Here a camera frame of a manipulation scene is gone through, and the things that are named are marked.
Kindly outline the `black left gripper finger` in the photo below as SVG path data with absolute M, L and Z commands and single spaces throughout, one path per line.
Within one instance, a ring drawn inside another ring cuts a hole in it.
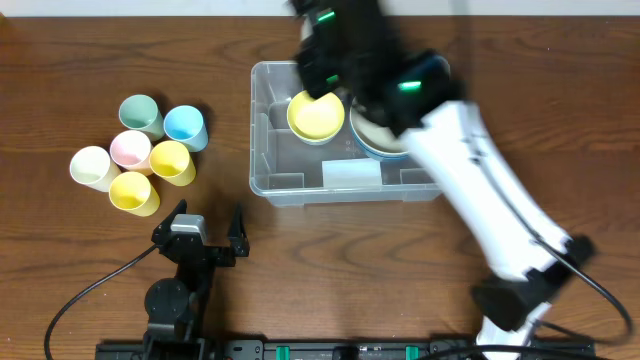
M 227 232 L 227 239 L 236 257 L 248 257 L 250 245 L 243 221 L 243 213 L 240 205 L 234 210 L 234 215 Z
M 187 202 L 185 199 L 182 199 L 178 202 L 171 213 L 163 221 L 161 221 L 158 226 L 154 228 L 151 236 L 151 241 L 155 245 L 165 245 L 171 239 L 171 224 L 173 223 L 177 215 L 185 214 L 186 210 Z

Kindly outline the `yellow bowl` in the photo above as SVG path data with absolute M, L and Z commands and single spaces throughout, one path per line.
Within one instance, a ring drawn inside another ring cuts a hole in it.
M 290 101 L 286 119 L 291 131 L 298 136 L 310 139 L 334 138 L 344 124 L 345 110 L 334 93 L 313 99 L 307 91 L 302 91 Z

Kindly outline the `beige bowl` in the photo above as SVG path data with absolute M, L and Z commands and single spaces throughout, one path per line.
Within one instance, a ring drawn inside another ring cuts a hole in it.
M 389 156 L 400 156 L 407 153 L 403 144 L 385 127 L 367 120 L 360 112 L 360 104 L 352 100 L 350 119 L 356 134 L 373 150 Z

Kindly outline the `dark blue bowl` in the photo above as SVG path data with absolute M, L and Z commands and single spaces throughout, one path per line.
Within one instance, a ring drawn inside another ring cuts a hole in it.
M 371 147 L 368 143 L 364 141 L 364 138 L 360 135 L 360 133 L 356 130 L 355 125 L 352 121 L 349 122 L 350 130 L 354 138 L 354 142 L 358 145 L 358 147 L 363 151 L 363 153 L 371 159 L 380 161 L 380 162 L 391 162 L 391 161 L 401 161 L 407 159 L 409 155 L 404 153 L 387 153 L 384 151 L 379 151 Z

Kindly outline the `white bowl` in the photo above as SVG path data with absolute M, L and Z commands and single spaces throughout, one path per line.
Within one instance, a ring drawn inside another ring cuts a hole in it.
M 308 17 L 304 18 L 301 26 L 301 46 L 303 48 L 310 48 L 314 45 L 314 32 L 311 20 Z

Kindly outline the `light grey bowl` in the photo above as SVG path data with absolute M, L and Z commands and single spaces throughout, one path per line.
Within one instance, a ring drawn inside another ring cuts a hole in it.
M 325 145 L 325 144 L 329 143 L 333 139 L 333 137 L 327 137 L 327 138 L 324 138 L 324 139 L 310 139 L 310 138 L 305 138 L 305 137 L 298 136 L 297 134 L 294 134 L 294 135 L 296 135 L 298 137 L 298 139 L 300 141 L 302 141 L 303 143 L 308 144 L 308 145 L 312 145 L 312 146 Z

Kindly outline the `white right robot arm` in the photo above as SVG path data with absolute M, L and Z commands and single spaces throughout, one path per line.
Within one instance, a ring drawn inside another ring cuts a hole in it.
M 446 197 L 490 275 L 471 290 L 471 354 L 519 359 L 594 255 L 535 203 L 447 60 L 411 51 L 376 1 L 295 1 L 290 61 L 251 71 L 249 185 L 275 206 Z

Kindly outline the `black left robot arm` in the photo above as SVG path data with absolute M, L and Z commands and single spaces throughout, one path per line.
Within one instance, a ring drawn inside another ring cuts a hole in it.
M 208 244 L 204 217 L 189 214 L 185 200 L 154 229 L 152 242 L 176 265 L 176 273 L 155 282 L 145 295 L 145 359 L 209 357 L 212 342 L 204 338 L 202 327 L 215 270 L 235 266 L 236 259 L 250 251 L 240 208 L 234 211 L 227 238 L 228 246 Z

